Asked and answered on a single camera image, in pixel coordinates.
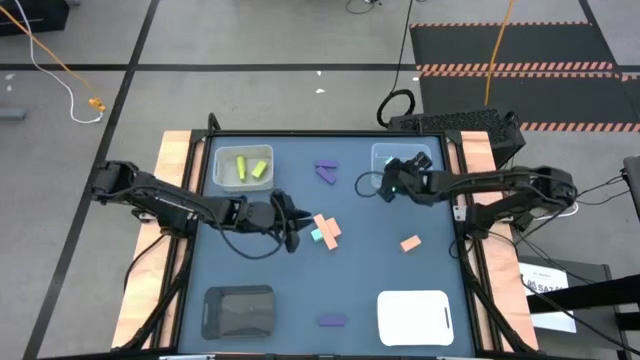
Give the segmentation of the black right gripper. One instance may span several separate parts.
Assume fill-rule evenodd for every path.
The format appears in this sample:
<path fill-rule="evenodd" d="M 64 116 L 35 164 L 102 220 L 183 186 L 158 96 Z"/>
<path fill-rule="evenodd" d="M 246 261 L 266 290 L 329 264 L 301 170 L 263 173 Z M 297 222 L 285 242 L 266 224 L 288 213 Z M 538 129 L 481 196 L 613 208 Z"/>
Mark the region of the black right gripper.
<path fill-rule="evenodd" d="M 409 169 L 413 173 L 424 173 L 431 166 L 432 160 L 424 152 L 419 152 L 409 161 Z M 390 160 L 377 194 L 387 203 L 394 200 L 397 195 L 402 195 L 409 197 L 416 204 L 432 204 L 433 193 L 428 186 L 428 177 L 403 170 L 404 162 L 401 159 Z"/>

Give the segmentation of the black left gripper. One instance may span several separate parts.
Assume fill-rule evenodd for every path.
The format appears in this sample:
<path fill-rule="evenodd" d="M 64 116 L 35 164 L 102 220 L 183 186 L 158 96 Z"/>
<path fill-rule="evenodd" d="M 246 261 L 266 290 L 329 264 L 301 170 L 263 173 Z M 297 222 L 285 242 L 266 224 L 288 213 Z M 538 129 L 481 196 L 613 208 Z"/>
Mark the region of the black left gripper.
<path fill-rule="evenodd" d="M 246 206 L 243 227 L 249 232 L 279 232 L 282 231 L 283 243 L 288 253 L 294 253 L 300 243 L 299 226 L 296 220 L 305 219 L 311 214 L 299 209 L 290 195 L 280 189 L 275 189 L 271 196 L 273 200 L 267 202 L 250 202 Z"/>

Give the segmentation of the white tray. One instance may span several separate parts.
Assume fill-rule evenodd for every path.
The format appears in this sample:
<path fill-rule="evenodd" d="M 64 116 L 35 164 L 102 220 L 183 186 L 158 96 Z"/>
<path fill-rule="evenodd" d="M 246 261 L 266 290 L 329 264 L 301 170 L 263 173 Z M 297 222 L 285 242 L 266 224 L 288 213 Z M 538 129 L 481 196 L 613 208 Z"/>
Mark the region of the white tray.
<path fill-rule="evenodd" d="M 449 298 L 441 290 L 383 291 L 376 309 L 385 346 L 449 346 L 454 341 Z"/>

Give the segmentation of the clear plastic bin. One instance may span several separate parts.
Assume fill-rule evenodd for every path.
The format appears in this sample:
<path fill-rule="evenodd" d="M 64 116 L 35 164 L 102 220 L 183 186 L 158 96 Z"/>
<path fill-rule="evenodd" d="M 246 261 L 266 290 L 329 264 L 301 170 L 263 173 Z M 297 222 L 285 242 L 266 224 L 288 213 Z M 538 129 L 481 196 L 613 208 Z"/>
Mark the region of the clear plastic bin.
<path fill-rule="evenodd" d="M 382 173 L 387 165 L 385 165 L 387 158 L 399 158 L 406 162 L 414 158 L 419 152 L 424 152 L 432 158 L 431 150 L 425 144 L 375 143 L 371 147 L 371 170 Z"/>

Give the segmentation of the black perforated computer case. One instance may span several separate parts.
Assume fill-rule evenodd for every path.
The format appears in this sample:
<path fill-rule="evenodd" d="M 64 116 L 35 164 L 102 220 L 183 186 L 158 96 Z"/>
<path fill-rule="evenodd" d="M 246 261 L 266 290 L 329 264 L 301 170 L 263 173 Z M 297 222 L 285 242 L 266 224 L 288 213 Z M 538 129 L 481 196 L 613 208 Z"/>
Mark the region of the black perforated computer case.
<path fill-rule="evenodd" d="M 494 163 L 503 167 L 526 144 L 520 131 L 521 122 L 513 111 L 483 108 L 447 114 L 412 114 L 393 117 L 387 123 L 389 131 L 435 133 L 446 131 L 486 132 Z"/>

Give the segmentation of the wooden table side plank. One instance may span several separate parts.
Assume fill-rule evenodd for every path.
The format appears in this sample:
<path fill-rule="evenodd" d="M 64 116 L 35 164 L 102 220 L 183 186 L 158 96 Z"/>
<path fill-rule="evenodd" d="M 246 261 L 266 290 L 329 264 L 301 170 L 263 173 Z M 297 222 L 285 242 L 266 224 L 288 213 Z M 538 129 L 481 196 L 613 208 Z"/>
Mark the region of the wooden table side plank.
<path fill-rule="evenodd" d="M 176 186 L 197 188 L 204 143 L 190 143 L 189 131 L 164 133 L 157 155 L 154 175 Z M 140 226 L 131 270 L 114 332 L 112 346 L 129 341 L 155 308 L 183 263 L 185 239 L 162 237 L 155 221 Z"/>
<path fill-rule="evenodd" d="M 496 169 L 489 136 L 485 132 L 463 132 L 462 154 L 469 172 L 485 172 Z M 521 284 L 521 274 L 513 246 L 513 235 L 508 224 L 495 223 L 489 237 L 474 247 L 470 253 L 473 270 L 483 263 L 488 271 L 493 302 L 521 339 L 533 349 L 538 348 L 527 295 Z"/>

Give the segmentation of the white opaque plastic bin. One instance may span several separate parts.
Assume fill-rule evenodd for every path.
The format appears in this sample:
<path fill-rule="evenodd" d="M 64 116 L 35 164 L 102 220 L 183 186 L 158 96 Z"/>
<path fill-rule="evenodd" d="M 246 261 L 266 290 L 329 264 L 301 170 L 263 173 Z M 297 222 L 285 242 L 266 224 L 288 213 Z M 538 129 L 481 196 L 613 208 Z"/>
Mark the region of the white opaque plastic bin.
<path fill-rule="evenodd" d="M 247 179 L 241 182 L 236 169 L 236 157 L 244 155 L 247 164 Z M 264 178 L 255 180 L 251 171 L 259 160 L 268 162 Z M 213 180 L 226 192 L 265 191 L 274 187 L 274 151 L 270 145 L 243 145 L 218 148 L 214 153 Z"/>

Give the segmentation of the black plastic tray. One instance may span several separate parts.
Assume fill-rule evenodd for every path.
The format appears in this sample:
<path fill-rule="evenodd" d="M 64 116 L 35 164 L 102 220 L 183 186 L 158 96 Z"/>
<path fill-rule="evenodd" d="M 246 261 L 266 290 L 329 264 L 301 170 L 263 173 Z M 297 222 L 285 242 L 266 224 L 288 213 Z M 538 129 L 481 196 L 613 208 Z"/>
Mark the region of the black plastic tray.
<path fill-rule="evenodd" d="M 268 337 L 275 325 L 269 285 L 220 286 L 204 295 L 201 335 L 206 340 Z"/>

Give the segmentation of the black mat with striped edges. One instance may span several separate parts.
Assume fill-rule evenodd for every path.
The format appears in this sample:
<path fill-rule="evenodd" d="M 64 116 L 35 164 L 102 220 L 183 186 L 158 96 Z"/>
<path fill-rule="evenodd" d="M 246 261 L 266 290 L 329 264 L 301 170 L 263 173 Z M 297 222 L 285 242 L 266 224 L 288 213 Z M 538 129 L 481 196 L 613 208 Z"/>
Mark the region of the black mat with striped edges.
<path fill-rule="evenodd" d="M 513 111 L 524 131 L 640 132 L 640 75 L 589 22 L 418 23 L 423 108 Z"/>

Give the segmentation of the white paper sign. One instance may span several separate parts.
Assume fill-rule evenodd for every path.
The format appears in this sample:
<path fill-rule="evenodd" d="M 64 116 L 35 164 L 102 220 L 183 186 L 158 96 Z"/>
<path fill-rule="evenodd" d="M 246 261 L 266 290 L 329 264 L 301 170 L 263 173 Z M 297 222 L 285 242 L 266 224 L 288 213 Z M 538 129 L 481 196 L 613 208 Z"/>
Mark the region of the white paper sign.
<path fill-rule="evenodd" d="M 522 280 L 526 284 L 525 294 L 546 293 L 569 287 L 568 278 L 564 271 L 526 263 L 519 264 Z M 562 312 L 533 314 L 532 322 L 535 328 L 555 330 L 566 333 L 576 333 L 575 321 Z"/>

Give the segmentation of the black chair edge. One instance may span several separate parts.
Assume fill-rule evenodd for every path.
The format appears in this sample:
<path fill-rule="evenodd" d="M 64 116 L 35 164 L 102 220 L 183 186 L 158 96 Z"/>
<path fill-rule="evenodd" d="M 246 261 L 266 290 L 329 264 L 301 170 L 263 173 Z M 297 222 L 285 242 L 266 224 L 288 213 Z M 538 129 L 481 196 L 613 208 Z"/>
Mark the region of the black chair edge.
<path fill-rule="evenodd" d="M 640 156 L 626 157 L 623 160 L 622 176 L 629 187 L 640 221 Z"/>

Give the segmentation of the black metal bar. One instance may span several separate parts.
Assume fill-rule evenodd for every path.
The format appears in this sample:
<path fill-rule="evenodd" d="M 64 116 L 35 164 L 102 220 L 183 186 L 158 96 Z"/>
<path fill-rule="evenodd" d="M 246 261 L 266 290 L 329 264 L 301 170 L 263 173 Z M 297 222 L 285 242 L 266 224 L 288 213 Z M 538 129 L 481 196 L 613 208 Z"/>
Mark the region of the black metal bar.
<path fill-rule="evenodd" d="M 527 297 L 532 314 L 640 303 L 640 274 Z"/>

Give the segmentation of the black side table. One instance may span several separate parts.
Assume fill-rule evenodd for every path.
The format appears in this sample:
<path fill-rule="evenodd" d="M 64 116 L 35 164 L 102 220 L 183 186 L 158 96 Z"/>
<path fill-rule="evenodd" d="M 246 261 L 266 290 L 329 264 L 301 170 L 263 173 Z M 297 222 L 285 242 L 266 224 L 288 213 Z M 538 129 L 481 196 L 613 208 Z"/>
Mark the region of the black side table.
<path fill-rule="evenodd" d="M 539 265 L 564 271 L 568 278 L 569 287 L 585 285 L 582 278 L 593 283 L 604 282 L 611 279 L 610 269 L 607 265 L 564 260 L 554 260 L 554 265 L 550 265 L 543 259 L 533 256 L 522 256 L 519 260 L 519 264 Z M 617 305 L 571 310 L 570 313 L 595 327 L 603 334 L 628 346 L 626 334 L 621 332 L 616 324 L 615 315 L 619 313 L 619 307 Z M 566 333 L 534 327 L 540 348 L 546 352 L 550 352 L 551 348 L 549 348 L 548 345 L 551 341 L 557 340 L 563 346 L 574 349 L 575 351 L 595 348 L 609 349 L 616 352 L 616 360 L 631 360 L 631 353 L 629 351 L 603 339 L 584 325 L 576 321 L 575 323 L 576 333 Z"/>

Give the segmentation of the black box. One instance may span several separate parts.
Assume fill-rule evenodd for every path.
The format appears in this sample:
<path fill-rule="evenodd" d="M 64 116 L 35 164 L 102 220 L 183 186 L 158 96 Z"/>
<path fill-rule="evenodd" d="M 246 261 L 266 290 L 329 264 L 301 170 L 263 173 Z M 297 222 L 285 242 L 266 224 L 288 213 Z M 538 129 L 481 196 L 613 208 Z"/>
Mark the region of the black box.
<path fill-rule="evenodd" d="M 18 0 L 18 2 L 32 33 L 60 31 L 65 28 L 70 10 L 65 0 Z M 15 0 L 0 0 L 0 6 L 3 6 L 26 28 Z M 0 37 L 20 33 L 21 30 L 0 11 Z"/>

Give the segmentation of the black aluminium table frame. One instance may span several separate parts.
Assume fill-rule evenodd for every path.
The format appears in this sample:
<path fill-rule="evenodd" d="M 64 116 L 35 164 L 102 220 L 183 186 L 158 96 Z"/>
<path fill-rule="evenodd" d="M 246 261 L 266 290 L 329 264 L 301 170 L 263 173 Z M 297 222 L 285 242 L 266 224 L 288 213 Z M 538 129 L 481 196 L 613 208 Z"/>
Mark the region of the black aluminium table frame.
<path fill-rule="evenodd" d="M 158 337 L 162 349 L 176 353 L 258 355 L 359 355 L 482 357 L 513 354 L 487 310 L 501 312 L 488 296 L 481 305 L 471 292 L 467 269 L 470 253 L 453 250 L 459 237 L 452 201 L 433 207 L 404 197 L 380 200 L 366 177 L 375 143 L 427 145 L 436 169 L 469 172 L 462 154 L 461 132 L 414 133 L 388 131 L 190 130 L 191 144 L 204 143 L 197 188 L 219 196 L 214 183 L 214 153 L 220 147 L 270 145 L 274 151 L 274 187 L 289 194 L 311 217 L 334 218 L 342 234 L 329 250 L 299 234 L 296 253 L 289 254 L 269 237 L 219 233 L 197 221 L 183 263 L 143 325 L 121 350 L 135 350 Z M 317 160 L 334 160 L 331 185 L 315 171 Z M 417 235 L 422 243 L 404 253 L 400 243 Z M 275 294 L 275 325 L 268 337 L 206 340 L 201 335 L 203 302 L 211 287 L 266 284 Z M 449 298 L 454 341 L 449 346 L 385 346 L 378 333 L 377 297 L 386 290 L 441 290 Z M 344 314 L 343 327 L 320 327 L 322 314 Z M 508 330 L 523 341 L 507 324 Z"/>

